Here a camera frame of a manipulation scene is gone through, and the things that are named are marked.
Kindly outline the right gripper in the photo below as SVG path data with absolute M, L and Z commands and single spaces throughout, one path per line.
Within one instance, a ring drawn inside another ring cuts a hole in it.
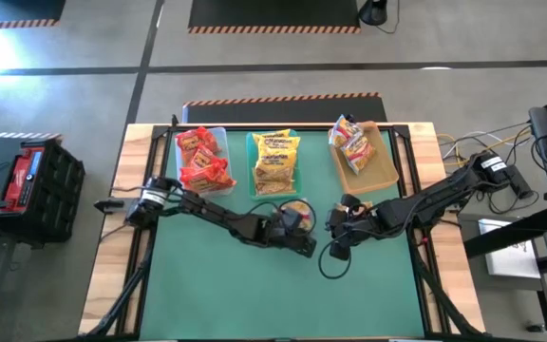
M 337 204 L 329 210 L 325 229 L 330 232 L 333 240 L 330 243 L 331 257 L 349 260 L 352 240 L 366 240 L 368 238 L 383 239 L 387 237 L 384 226 L 375 216 L 373 206 L 359 213 L 350 214 L 337 209 Z

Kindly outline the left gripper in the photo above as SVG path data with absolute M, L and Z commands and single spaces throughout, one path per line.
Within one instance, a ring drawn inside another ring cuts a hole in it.
M 275 220 L 276 214 L 268 217 L 250 214 L 239 221 L 239 233 L 252 244 L 263 247 L 297 247 L 295 251 L 300 256 L 311 258 L 317 241 L 300 228 L 295 233 L 286 233 L 283 229 L 275 228 Z

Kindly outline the teal plastic bin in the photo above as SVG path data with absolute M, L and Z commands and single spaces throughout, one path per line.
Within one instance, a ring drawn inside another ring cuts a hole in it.
M 292 182 L 293 187 L 295 188 L 296 192 L 293 194 L 283 194 L 283 195 L 273 195 L 273 196 L 257 196 L 255 194 L 255 165 L 258 160 L 258 147 L 254 142 L 254 139 L 252 137 L 253 133 L 263 133 L 268 131 L 261 131 L 261 132 L 250 132 L 246 136 L 246 154 L 247 154 L 247 175 L 248 175 L 248 188 L 249 188 L 249 194 L 254 200 L 273 200 L 273 199 L 289 199 L 289 198 L 296 198 L 298 197 L 302 192 L 302 175 L 299 168 L 299 145 L 296 149 L 297 151 L 297 160 L 295 164 L 295 168 L 293 171 L 292 176 Z M 297 133 L 290 129 L 290 136 L 289 137 L 299 137 Z

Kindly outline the clear plastic bin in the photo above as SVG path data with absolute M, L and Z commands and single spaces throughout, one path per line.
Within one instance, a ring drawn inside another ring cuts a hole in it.
M 214 134 L 214 136 L 216 137 L 217 142 L 218 142 L 218 146 L 220 148 L 220 151 L 218 153 L 216 153 L 216 155 L 220 158 L 225 158 L 228 161 L 227 172 L 228 172 L 229 176 L 232 177 L 232 168 L 230 166 L 230 152 L 229 152 L 229 147 L 228 147 L 228 143 L 227 143 L 226 130 L 222 127 L 206 128 L 206 129 L 211 131 Z M 182 160 L 182 157 L 181 157 L 181 154 L 180 154 L 180 150 L 179 150 L 179 148 L 177 147 L 177 144 L 176 144 L 176 137 L 175 137 L 175 148 L 176 148 L 176 155 L 177 155 L 177 158 L 178 158 L 178 160 L 177 160 L 177 169 L 178 169 L 177 170 L 177 176 L 178 176 L 178 180 L 179 180 L 179 174 L 180 174 L 179 170 L 182 167 L 187 167 L 188 164 L 186 164 L 186 165 L 183 164 L 183 160 Z M 211 192 L 211 193 L 204 193 L 204 194 L 200 194 L 200 195 L 205 196 L 205 197 L 216 197 L 216 196 L 229 195 L 229 194 L 232 193 L 235 186 L 233 188 L 229 188 L 229 189 L 226 189 L 226 190 L 221 190 L 221 191 L 216 191 L 216 192 Z

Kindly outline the black power brick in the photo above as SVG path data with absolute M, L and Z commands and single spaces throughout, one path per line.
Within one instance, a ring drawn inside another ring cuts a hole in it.
M 534 195 L 534 191 L 515 165 L 506 166 L 502 173 L 519 200 L 525 200 Z

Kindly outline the black stand base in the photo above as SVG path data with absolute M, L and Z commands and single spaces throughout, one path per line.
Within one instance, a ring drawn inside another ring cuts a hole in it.
M 358 11 L 359 19 L 370 26 L 381 26 L 387 21 L 388 0 L 366 0 Z

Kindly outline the black and red toolbox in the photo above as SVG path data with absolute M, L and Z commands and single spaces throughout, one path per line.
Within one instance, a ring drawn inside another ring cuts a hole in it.
M 23 147 L 44 147 L 44 156 L 28 208 L 21 213 L 1 210 L 10 168 L 0 196 L 0 230 L 28 244 L 65 242 L 72 235 L 85 178 L 84 164 L 54 139 L 22 142 Z

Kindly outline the red tool case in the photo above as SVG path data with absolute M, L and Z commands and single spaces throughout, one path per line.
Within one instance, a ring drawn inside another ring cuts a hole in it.
M 7 187 L 2 193 L 3 212 L 21 213 L 28 208 L 44 152 L 44 147 L 23 147 L 15 157 Z

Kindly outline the black metal rig frame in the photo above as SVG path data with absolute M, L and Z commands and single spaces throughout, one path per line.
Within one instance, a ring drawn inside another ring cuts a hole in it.
M 402 187 L 413 193 L 432 185 L 444 175 L 443 160 L 432 123 L 379 123 L 397 144 L 397 170 Z M 129 197 L 137 196 L 134 185 L 152 172 L 148 163 L 160 167 L 165 161 L 163 123 L 132 123 L 123 136 L 122 152 L 114 175 L 116 190 Z M 110 240 L 99 245 L 78 333 L 95 328 L 121 292 L 127 278 L 144 255 L 150 233 L 133 233 L 122 226 L 123 214 L 108 214 L 103 230 Z M 475 328 L 485 329 L 468 258 L 463 248 L 458 220 L 445 216 L 430 234 L 428 244 L 420 250 L 422 259 L 441 276 L 440 284 L 450 299 Z

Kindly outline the black clamp mount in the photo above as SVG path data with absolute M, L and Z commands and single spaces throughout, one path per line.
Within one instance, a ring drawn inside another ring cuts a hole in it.
M 108 198 L 96 201 L 93 206 L 105 215 L 125 211 L 126 199 Z

